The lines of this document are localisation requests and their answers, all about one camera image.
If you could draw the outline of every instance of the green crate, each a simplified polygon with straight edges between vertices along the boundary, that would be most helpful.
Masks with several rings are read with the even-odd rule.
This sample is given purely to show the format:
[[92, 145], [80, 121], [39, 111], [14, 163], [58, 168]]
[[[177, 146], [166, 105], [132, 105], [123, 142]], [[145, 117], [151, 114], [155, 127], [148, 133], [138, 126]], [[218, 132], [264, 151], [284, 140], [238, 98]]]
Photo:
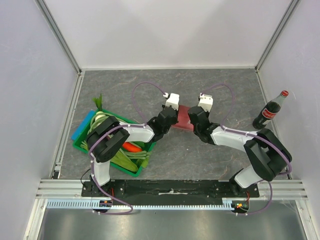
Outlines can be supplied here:
[[[112, 115], [114, 115], [115, 117], [123, 120], [123, 121], [126, 122], [126, 123], [136, 124], [136, 122], [131, 121], [131, 120], [129, 120], [129, 119], [126, 119], [126, 118], [124, 118], [124, 117], [122, 117], [122, 116], [119, 116], [119, 115], [117, 115], [117, 114], [114, 114], [113, 112], [110, 112], [110, 111], [107, 111], [107, 110], [104, 110], [104, 109], [103, 109], [102, 111], [105, 112], [105, 113], [107, 113], [107, 114], [112, 114]], [[79, 149], [80, 151], [84, 152], [85, 154], [87, 154], [88, 151], [86, 151], [85, 149], [83, 149], [82, 147], [80, 147], [80, 145], [81, 145], [81, 142], [82, 142], [82, 141], [85, 141], [85, 140], [86, 140], [87, 133], [88, 133], [89, 129], [90, 129], [90, 122], [88, 122], [88, 124], [85, 126], [84, 130], [81, 132], [81, 134], [80, 134], [80, 135], [76, 138], [76, 140], [73, 142], [73, 147], [76, 148], [76, 149]], [[155, 145], [156, 145], [155, 142], [154, 142], [154, 143], [144, 143], [144, 147], [142, 147], [142, 149], [143, 149], [144, 151], [146, 151], [146, 152], [151, 152]], [[132, 176], [132, 177], [138, 177], [139, 174], [141, 173], [142, 169], [143, 169], [143, 167], [140, 166], [137, 172], [132, 172], [132, 171], [129, 171], [129, 170], [127, 170], [127, 169], [124, 169], [123, 167], [121, 167], [121, 166], [119, 166], [119, 165], [117, 165], [117, 164], [115, 164], [115, 163], [113, 163], [113, 162], [111, 162], [110, 165], [113, 166], [113, 167], [116, 168], [116, 169], [121, 170], [122, 172], [124, 172], [124, 173], [126, 173], [126, 174], [129, 174], [129, 175]]]

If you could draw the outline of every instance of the black base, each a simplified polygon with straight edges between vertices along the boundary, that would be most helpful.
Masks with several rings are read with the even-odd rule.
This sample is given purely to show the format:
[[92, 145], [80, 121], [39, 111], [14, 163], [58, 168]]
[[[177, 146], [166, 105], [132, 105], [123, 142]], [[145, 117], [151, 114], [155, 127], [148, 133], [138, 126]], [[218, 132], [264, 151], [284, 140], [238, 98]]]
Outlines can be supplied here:
[[[246, 198], [247, 191], [251, 198], [260, 196], [257, 184], [235, 196], [230, 183], [219, 180], [112, 180], [102, 189], [109, 194], [113, 189], [115, 197], [131, 205], [221, 205], [222, 198]], [[181, 194], [164, 194], [171, 190]], [[81, 196], [105, 197], [91, 181], [83, 183]]]

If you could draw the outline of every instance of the gray floor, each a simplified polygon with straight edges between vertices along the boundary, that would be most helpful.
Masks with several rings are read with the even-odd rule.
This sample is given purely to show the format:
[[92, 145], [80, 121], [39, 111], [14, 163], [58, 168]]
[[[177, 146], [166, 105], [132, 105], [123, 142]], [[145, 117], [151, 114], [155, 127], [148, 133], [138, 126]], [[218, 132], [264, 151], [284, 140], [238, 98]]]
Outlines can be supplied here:
[[[251, 201], [250, 208], [266, 203]], [[105, 216], [83, 209], [47, 209], [38, 240], [306, 240], [294, 202], [273, 202], [261, 214], [217, 210], [141, 210]]]
[[[254, 69], [168, 69], [86, 71], [76, 106], [71, 133], [90, 110], [96, 109], [93, 97], [103, 95], [103, 108], [127, 119], [142, 122], [133, 108], [131, 91], [142, 81], [160, 85], [166, 92], [180, 95], [180, 104], [198, 104], [199, 93], [214, 83], [228, 83], [234, 89], [236, 104], [226, 121], [230, 128], [254, 130], [251, 123], [264, 106], [264, 99]], [[210, 119], [219, 123], [231, 105], [231, 95], [225, 87], [211, 92], [213, 107]], [[158, 89], [151, 85], [137, 88], [135, 99], [150, 119], [158, 115], [165, 102]], [[192, 132], [171, 128], [157, 142], [149, 165], [138, 179], [221, 179], [227, 180], [249, 165], [247, 155], [235, 149], [205, 144]], [[73, 148], [69, 139], [61, 167], [61, 179], [79, 179], [90, 167], [86, 154]], [[131, 176], [110, 169], [113, 179]]]

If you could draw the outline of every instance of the wall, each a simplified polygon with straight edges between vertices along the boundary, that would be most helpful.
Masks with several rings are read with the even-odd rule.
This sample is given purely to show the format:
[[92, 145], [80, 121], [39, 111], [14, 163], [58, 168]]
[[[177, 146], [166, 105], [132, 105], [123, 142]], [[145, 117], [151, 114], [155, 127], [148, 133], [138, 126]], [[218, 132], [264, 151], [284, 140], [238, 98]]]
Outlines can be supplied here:
[[20, 240], [77, 75], [33, 0], [0, 1], [0, 232]]
[[253, 67], [290, 0], [46, 0], [84, 69]]
[[280, 138], [292, 154], [293, 173], [302, 179], [320, 223], [320, 1], [302, 0], [262, 66], [270, 100], [289, 91], [275, 118]]

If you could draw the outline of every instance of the soda bottle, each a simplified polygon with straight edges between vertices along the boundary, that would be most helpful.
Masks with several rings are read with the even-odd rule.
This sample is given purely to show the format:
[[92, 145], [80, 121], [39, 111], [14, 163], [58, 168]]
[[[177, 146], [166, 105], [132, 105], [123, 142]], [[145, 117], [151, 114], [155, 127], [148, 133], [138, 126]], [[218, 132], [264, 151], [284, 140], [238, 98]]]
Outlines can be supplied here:
[[288, 95], [288, 91], [284, 90], [275, 99], [269, 101], [253, 120], [253, 127], [258, 130], [263, 129], [280, 111], [282, 103]]

